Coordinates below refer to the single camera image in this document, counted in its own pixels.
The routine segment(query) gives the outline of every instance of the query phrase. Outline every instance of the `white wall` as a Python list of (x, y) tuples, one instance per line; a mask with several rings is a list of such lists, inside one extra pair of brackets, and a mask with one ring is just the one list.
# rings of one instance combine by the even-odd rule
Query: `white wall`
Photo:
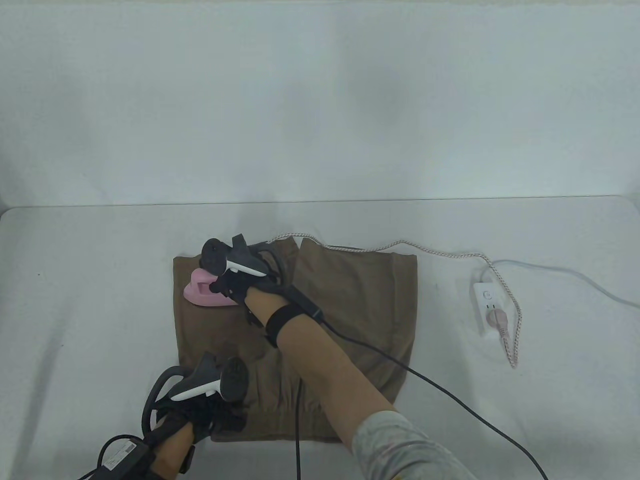
[(611, 4), (0, 6), (0, 204), (624, 193), (638, 25)]

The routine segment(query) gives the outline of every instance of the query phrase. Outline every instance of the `pink clothes iron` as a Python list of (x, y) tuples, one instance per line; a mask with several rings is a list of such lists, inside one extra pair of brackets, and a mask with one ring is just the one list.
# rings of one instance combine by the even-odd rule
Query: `pink clothes iron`
[(202, 268), (196, 268), (191, 272), (191, 283), (184, 288), (182, 293), (184, 297), (194, 305), (200, 307), (226, 307), (228, 305), (237, 305), (230, 298), (225, 297), (222, 293), (213, 293), (209, 290), (209, 285), (218, 279), (215, 275), (210, 274)]

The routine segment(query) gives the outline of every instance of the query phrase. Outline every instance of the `braided pink cord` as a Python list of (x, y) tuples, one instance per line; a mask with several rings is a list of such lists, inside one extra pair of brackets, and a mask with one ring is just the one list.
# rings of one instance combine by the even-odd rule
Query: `braided pink cord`
[(282, 240), (288, 237), (308, 238), (316, 242), (318, 245), (322, 245), (328, 250), (337, 250), (338, 252), (360, 252), (360, 253), (380, 252), (382, 250), (387, 250), (388, 248), (391, 248), (393, 246), (400, 245), (403, 243), (405, 245), (409, 245), (414, 248), (417, 248), (418, 250), (421, 250), (424, 253), (428, 253), (430, 255), (437, 255), (438, 257), (443, 257), (446, 259), (452, 259), (452, 260), (463, 260), (463, 259), (473, 259), (473, 258), (483, 259), (486, 265), (491, 269), (491, 271), (495, 275), (498, 282), (500, 282), (504, 291), (507, 292), (507, 295), (513, 302), (514, 307), (516, 307), (516, 323), (515, 323), (515, 329), (513, 334), (513, 349), (509, 346), (508, 335), (506, 336), (501, 335), (500, 337), (502, 340), (502, 344), (504, 346), (504, 351), (507, 354), (507, 359), (509, 360), (509, 364), (511, 365), (512, 368), (516, 368), (518, 366), (518, 350), (520, 346), (520, 327), (522, 326), (522, 309), (520, 308), (520, 304), (518, 303), (518, 300), (516, 300), (513, 292), (511, 292), (509, 285), (507, 285), (507, 282), (504, 281), (502, 275), (500, 275), (500, 273), (497, 271), (497, 269), (495, 268), (495, 266), (493, 265), (489, 257), (487, 257), (485, 254), (474, 253), (474, 252), (470, 252), (470, 253), (440, 252), (438, 250), (433, 250), (431, 248), (426, 248), (422, 245), (418, 245), (417, 243), (411, 242), (409, 240), (396, 240), (395, 242), (391, 242), (390, 244), (381, 246), (379, 248), (352, 248), (347, 246), (330, 246), (322, 243), (320, 240), (318, 240), (318, 238), (314, 237), (311, 234), (301, 234), (301, 233), (278, 235), (277, 237), (272, 238), (269, 241), (269, 243), (273, 243), (276, 240)]

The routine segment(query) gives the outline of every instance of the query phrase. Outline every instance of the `white cable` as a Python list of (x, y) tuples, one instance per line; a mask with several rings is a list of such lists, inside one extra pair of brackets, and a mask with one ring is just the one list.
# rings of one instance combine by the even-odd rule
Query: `white cable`
[[(506, 260), (505, 259), (505, 260), (494, 260), (493, 261), (494, 265), (497, 265), (499, 263), (508, 263), (508, 264), (519, 266), (519, 267), (535, 268), (535, 269), (538, 269), (538, 270), (550, 270), (550, 271), (557, 271), (557, 272), (560, 272), (560, 273), (567, 273), (569, 275), (573, 275), (573, 276), (575, 276), (577, 278), (580, 278), (580, 280), (582, 280), (583, 282), (586, 282), (587, 284), (589, 284), (590, 286), (592, 286), (596, 290), (602, 292), (603, 294), (605, 294), (607, 297), (609, 297), (613, 301), (617, 301), (618, 303), (621, 303), (623, 305), (628, 305), (630, 307), (638, 308), (640, 310), (640, 304), (635, 303), (635, 302), (630, 301), (630, 300), (625, 300), (624, 298), (620, 298), (619, 296), (614, 295), (613, 293), (605, 290), (603, 287), (598, 285), (596, 282), (594, 282), (592, 279), (590, 279), (584, 273), (580, 273), (579, 271), (571, 270), (570, 268), (565, 268), (565, 267), (552, 267), (552, 266), (547, 266), (547, 265), (537, 265), (537, 264), (533, 264), (533, 263), (520, 262), (518, 260)], [(487, 268), (485, 268), (483, 270), (482, 275), (480, 276), (481, 280), (484, 277), (484, 274), (487, 272), (487, 270), (489, 270), (489, 267), (487, 267)]]
[(404, 243), (405, 245), (410, 245), (414, 248), (417, 248), (418, 250), (422, 250), (424, 253), (437, 255), (439, 257), (444, 257), (446, 259), (453, 259), (453, 260), (463, 260), (463, 259), (471, 259), (471, 258), (483, 259), (486, 262), (486, 265), (487, 265), (486, 268), (491, 269), (491, 271), (495, 275), (498, 282), (500, 282), (500, 284), (502, 285), (502, 288), (504, 288), (504, 291), (507, 292), (507, 295), (509, 296), (509, 298), (511, 298), (513, 305), (516, 307), (516, 322), (515, 322), (514, 334), (513, 334), (513, 350), (510, 348), (507, 339), (502, 338), (502, 343), (504, 345), (504, 351), (507, 354), (507, 359), (509, 360), (509, 364), (511, 365), (511, 367), (515, 368), (518, 366), (518, 350), (520, 346), (520, 327), (522, 325), (522, 309), (520, 308), (520, 304), (516, 300), (515, 296), (511, 292), (509, 285), (507, 285), (507, 282), (504, 281), (504, 279), (502, 278), (502, 275), (500, 275), (500, 273), (495, 269), (495, 266), (493, 266), (493, 262), (485, 254), (439, 252), (438, 250), (432, 250), (431, 248), (426, 248), (422, 245), (418, 245), (417, 243), (411, 242), (409, 240), (396, 240), (395, 242), (392, 242), (388, 245), (385, 245), (379, 248), (353, 248), (353, 247), (346, 247), (346, 246), (330, 246), (322, 243), (320, 240), (318, 240), (316, 237), (314, 237), (311, 234), (300, 234), (300, 233), (278, 235), (277, 237), (272, 238), (269, 241), (269, 243), (273, 243), (276, 240), (282, 240), (288, 237), (308, 238), (316, 242), (318, 245), (322, 245), (328, 250), (337, 250), (338, 252), (360, 252), (360, 253), (380, 252), (381, 250), (386, 250), (395, 245)]

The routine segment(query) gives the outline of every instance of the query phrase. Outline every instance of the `gray sleeve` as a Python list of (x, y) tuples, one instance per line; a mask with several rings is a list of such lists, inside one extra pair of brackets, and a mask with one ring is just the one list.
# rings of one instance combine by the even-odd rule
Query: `gray sleeve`
[(476, 480), (451, 452), (397, 412), (364, 420), (351, 450), (367, 480)]

